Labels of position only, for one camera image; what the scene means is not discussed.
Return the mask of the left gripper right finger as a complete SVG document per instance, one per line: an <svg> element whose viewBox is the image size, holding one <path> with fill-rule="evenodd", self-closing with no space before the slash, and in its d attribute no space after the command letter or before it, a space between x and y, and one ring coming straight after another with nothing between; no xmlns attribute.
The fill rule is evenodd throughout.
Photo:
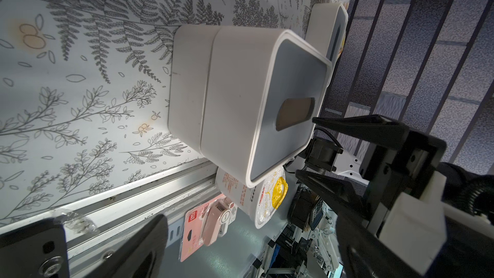
<svg viewBox="0 0 494 278"><path fill-rule="evenodd" d="M168 240L168 221L158 214L88 277L158 277Z"/></svg>

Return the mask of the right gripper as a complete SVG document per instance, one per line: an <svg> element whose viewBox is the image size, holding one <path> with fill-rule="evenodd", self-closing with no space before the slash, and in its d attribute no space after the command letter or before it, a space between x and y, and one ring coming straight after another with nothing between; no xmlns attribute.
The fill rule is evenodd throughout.
<svg viewBox="0 0 494 278"><path fill-rule="evenodd" d="M360 168L369 182L363 198L349 181L295 172L338 216L337 232L350 223L366 227L374 216L386 216L401 193L420 198L446 151L444 140L382 115L313 117L312 122L369 143Z"/></svg>

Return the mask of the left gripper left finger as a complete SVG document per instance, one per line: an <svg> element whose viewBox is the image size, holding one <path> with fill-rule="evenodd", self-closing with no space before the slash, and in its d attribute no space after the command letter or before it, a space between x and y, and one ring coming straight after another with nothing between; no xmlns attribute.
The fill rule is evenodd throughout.
<svg viewBox="0 0 494 278"><path fill-rule="evenodd" d="M1 277L69 277L62 223L49 218L2 234Z"/></svg>

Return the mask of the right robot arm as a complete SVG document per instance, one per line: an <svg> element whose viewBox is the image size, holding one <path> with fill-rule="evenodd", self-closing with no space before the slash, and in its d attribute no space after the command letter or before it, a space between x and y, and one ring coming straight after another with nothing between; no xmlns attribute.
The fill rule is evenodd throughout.
<svg viewBox="0 0 494 278"><path fill-rule="evenodd" d="M442 162L446 143L382 115L313 118L370 144L359 196L332 178L325 140L310 144L297 178L337 215L347 277L492 277L493 176Z"/></svg>

